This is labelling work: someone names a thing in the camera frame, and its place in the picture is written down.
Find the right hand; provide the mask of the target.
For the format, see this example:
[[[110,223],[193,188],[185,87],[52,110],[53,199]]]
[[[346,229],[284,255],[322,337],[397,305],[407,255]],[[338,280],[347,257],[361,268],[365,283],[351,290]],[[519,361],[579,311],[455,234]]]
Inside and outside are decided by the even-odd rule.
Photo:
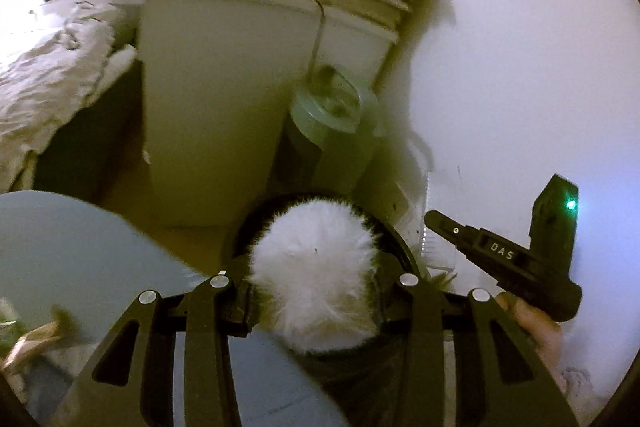
[[[501,309],[511,317],[529,335],[529,342],[538,357],[553,377],[555,384],[565,393],[566,379],[558,366],[561,361],[564,336],[558,323],[552,321],[547,313],[535,308],[509,291],[503,291],[496,297]]]

